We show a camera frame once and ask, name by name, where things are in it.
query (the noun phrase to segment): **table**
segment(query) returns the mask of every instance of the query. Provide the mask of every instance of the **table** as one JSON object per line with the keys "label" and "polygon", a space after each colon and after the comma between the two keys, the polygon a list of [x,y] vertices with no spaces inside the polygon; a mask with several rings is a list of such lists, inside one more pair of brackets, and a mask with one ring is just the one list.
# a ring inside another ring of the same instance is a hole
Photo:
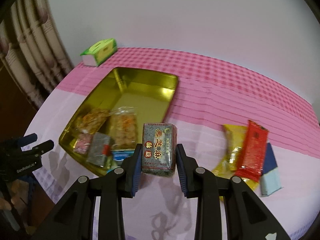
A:
{"label": "table", "polygon": [[[80,63],[44,102],[26,134],[36,133],[37,144],[48,139],[55,143],[54,149],[43,156],[43,167],[34,172],[55,203],[79,176],[95,177],[66,154],[58,139],[86,96],[117,66],[179,76],[179,87],[165,121],[177,126],[178,143],[183,144],[187,155],[209,170],[225,152],[222,124],[247,125],[251,119],[266,127],[283,189],[262,201],[292,239],[308,230],[320,209],[320,128],[311,105],[254,71],[167,49],[119,48],[97,68]],[[169,179],[143,174],[141,181],[136,197],[123,199],[128,239],[193,239],[197,203],[183,197],[177,174]],[[222,223],[223,237],[227,239],[224,215]]]}

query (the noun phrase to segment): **tissue box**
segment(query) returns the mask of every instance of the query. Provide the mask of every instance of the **tissue box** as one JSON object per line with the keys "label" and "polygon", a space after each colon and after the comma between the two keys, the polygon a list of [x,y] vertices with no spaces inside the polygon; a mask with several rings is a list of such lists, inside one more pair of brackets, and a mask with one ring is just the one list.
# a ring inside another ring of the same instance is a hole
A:
{"label": "tissue box", "polygon": [[83,64],[97,67],[117,51],[115,39],[98,41],[81,53]]}

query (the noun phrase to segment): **black sesame candy package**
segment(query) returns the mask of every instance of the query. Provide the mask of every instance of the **black sesame candy package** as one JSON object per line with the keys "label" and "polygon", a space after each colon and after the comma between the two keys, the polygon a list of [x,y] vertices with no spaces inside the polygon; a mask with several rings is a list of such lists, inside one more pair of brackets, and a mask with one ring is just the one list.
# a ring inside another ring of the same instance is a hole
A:
{"label": "black sesame candy package", "polygon": [[172,177],[176,166],[177,128],[170,123],[145,123],[142,143],[142,172]]}

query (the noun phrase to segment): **small box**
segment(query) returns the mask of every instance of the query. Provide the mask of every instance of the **small box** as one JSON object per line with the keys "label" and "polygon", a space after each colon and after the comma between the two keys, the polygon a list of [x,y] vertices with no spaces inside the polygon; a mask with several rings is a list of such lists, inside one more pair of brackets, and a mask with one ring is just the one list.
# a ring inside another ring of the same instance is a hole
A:
{"label": "small box", "polygon": [[170,123],[145,123],[142,143],[142,172],[171,177],[176,166],[177,128]]}
{"label": "small box", "polygon": [[117,51],[117,43],[115,39],[106,39],[98,41],[90,48],[86,49],[80,55],[83,64],[86,66],[97,67],[101,65],[107,58]]}

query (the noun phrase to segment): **gold tray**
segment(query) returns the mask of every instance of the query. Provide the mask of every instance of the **gold tray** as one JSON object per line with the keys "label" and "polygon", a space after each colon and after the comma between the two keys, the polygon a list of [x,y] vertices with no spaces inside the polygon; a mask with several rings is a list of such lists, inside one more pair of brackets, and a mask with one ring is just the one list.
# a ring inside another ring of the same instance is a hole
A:
{"label": "gold tray", "polygon": [[[163,121],[177,85],[178,77],[175,75],[153,70],[116,67],[77,109],[60,135],[59,144],[82,166],[98,176],[103,176],[107,173],[106,169],[87,163],[86,156],[73,152],[77,118],[85,116],[96,107],[115,110],[123,106],[133,106],[137,118],[137,143],[141,143],[143,124]],[[108,134],[109,126],[109,122],[106,121],[99,132]]]}

